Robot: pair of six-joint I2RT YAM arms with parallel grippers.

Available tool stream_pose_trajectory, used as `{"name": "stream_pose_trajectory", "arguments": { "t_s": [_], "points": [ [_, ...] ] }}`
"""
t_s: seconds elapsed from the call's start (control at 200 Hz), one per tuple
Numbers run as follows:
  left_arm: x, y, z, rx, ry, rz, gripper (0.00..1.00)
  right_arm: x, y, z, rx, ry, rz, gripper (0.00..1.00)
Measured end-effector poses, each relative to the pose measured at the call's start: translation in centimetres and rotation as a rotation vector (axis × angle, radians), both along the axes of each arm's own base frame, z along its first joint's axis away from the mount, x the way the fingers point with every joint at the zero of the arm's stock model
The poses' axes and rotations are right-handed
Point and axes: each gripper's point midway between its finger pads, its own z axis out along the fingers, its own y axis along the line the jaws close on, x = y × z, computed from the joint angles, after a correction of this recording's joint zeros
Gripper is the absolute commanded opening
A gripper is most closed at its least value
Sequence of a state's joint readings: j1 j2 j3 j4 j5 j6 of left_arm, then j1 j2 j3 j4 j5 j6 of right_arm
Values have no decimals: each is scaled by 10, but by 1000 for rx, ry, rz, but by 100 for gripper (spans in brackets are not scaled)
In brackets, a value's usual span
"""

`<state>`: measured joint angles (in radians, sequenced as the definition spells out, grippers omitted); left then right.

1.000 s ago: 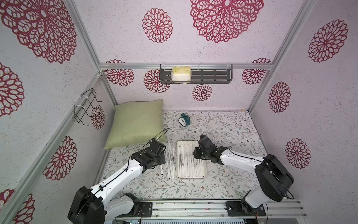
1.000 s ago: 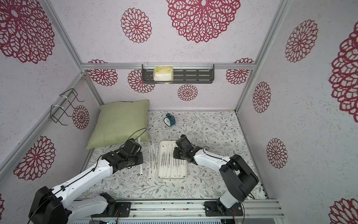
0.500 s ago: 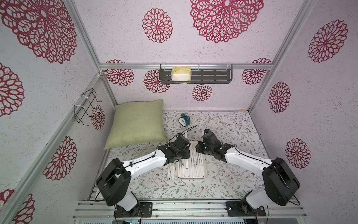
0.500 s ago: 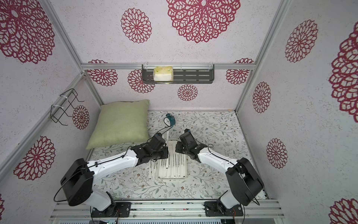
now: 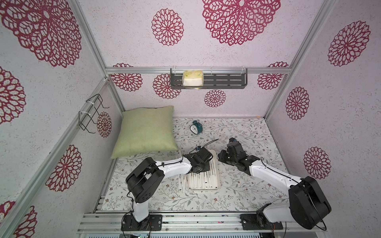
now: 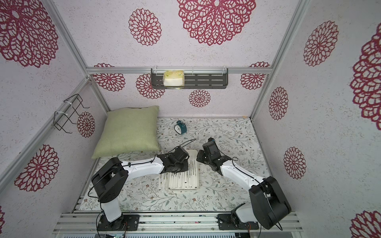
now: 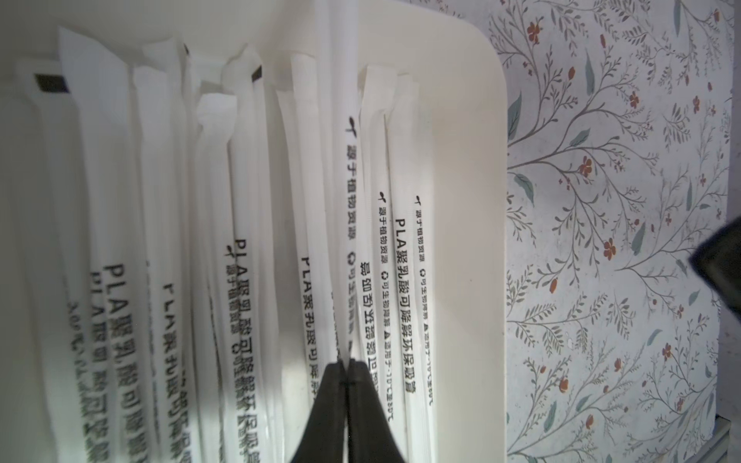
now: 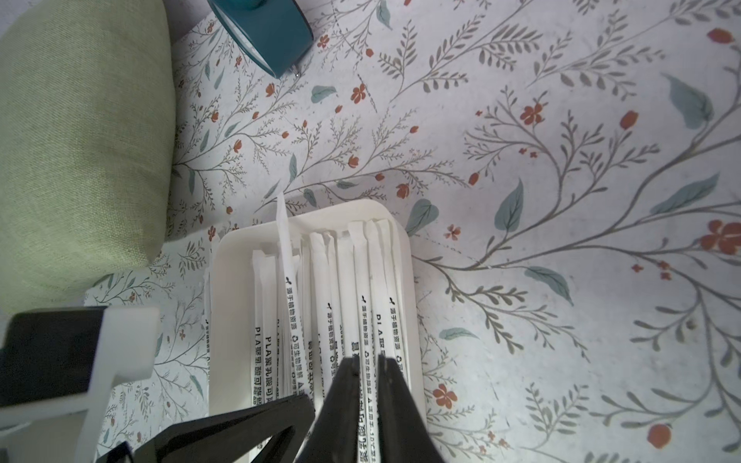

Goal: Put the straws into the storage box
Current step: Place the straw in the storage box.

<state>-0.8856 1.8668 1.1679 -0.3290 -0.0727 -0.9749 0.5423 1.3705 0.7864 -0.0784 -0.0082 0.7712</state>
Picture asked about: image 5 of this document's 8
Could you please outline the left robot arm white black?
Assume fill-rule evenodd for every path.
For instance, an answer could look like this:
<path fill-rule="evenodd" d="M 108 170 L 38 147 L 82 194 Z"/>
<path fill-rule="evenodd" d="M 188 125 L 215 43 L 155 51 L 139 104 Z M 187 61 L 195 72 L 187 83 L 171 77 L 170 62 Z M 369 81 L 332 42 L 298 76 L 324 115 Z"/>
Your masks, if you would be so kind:
<path fill-rule="evenodd" d="M 145 158 L 126 178 L 128 194 L 132 195 L 133 200 L 131 216 L 134 221 L 140 223 L 148 218 L 148 200 L 164 179 L 209 171 L 210 161 L 216 157 L 214 150 L 202 147 L 195 153 L 185 154 L 169 161 Z"/>

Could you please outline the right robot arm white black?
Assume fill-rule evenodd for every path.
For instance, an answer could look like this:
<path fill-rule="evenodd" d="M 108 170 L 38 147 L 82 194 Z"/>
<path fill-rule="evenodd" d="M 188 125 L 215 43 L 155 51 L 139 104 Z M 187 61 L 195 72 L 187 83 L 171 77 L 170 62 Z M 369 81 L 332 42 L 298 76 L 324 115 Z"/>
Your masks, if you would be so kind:
<path fill-rule="evenodd" d="M 218 160 L 235 166 L 249 176 L 261 179 L 288 195 L 288 201 L 268 203 L 257 211 L 259 224 L 296 222 L 311 230 L 332 211 L 318 182 L 310 176 L 293 176 L 266 164 L 263 158 L 248 155 L 241 143 L 234 138 L 218 154 Z"/>

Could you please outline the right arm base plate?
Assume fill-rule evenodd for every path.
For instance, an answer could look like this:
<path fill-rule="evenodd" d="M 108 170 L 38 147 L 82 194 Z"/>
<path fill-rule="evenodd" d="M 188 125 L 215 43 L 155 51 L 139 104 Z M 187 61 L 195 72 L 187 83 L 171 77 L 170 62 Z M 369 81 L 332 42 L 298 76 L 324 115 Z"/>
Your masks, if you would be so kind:
<path fill-rule="evenodd" d="M 281 222 L 271 223 L 261 214 L 241 214 L 241 224 L 243 230 L 283 230 Z"/>

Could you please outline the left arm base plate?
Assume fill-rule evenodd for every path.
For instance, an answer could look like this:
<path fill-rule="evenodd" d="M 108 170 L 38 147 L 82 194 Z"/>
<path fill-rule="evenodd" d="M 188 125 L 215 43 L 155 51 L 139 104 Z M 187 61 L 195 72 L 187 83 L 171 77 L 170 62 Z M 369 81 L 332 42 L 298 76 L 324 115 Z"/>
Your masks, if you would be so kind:
<path fill-rule="evenodd" d="M 133 215 L 125 214 L 122 218 L 121 231 L 161 231 L 162 215 L 149 215 L 141 222 L 137 222 Z"/>

